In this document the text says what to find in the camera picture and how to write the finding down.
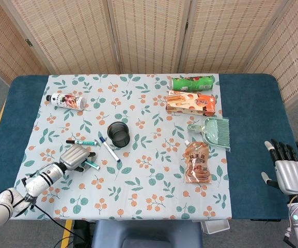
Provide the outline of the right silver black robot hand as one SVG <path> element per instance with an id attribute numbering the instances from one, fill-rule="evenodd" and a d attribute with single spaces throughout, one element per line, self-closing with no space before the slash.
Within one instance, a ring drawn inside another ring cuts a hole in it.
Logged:
<path id="1" fill-rule="evenodd" d="M 265 184 L 285 195 L 298 195 L 298 156 L 294 148 L 274 139 L 265 141 L 264 145 L 270 153 L 277 179 L 274 181 L 267 173 L 261 172 Z"/>

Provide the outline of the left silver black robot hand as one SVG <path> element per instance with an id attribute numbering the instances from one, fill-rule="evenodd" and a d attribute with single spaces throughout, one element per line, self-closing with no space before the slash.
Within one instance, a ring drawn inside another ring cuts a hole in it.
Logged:
<path id="1" fill-rule="evenodd" d="M 82 173 L 90 168 L 85 162 L 88 159 L 91 162 L 95 156 L 95 152 L 89 152 L 81 145 L 74 144 L 60 156 L 58 166 L 64 173 L 65 171 L 77 171 Z"/>

